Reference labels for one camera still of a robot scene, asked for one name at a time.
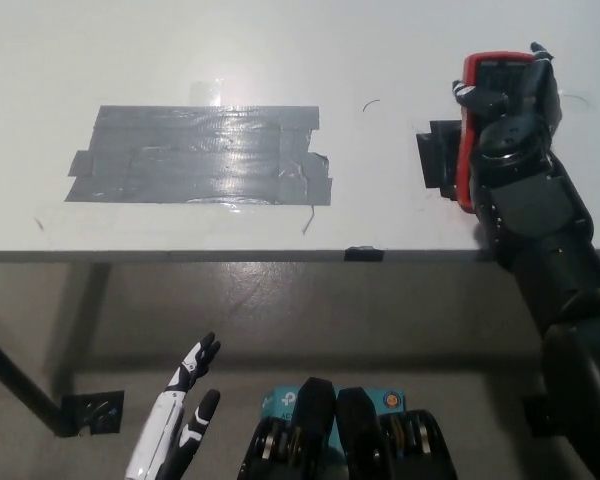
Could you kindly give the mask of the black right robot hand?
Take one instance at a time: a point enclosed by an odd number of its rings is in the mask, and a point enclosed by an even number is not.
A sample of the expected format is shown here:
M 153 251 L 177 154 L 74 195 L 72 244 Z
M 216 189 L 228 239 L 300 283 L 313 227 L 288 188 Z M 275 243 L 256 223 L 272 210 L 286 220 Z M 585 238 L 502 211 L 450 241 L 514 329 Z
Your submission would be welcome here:
M 528 53 L 472 54 L 465 59 L 463 78 L 452 83 L 453 96 L 479 130 L 504 116 L 532 113 L 553 135 L 562 119 L 553 59 L 537 42 Z

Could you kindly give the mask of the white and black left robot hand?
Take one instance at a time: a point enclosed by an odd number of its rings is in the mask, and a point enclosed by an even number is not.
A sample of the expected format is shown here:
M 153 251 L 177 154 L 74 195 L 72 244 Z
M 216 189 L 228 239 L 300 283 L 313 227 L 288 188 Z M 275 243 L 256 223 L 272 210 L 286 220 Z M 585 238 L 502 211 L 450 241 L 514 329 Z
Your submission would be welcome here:
M 127 465 L 127 479 L 181 479 L 202 444 L 221 394 L 210 389 L 184 420 L 185 400 L 205 376 L 221 343 L 210 332 L 181 360 L 157 396 Z

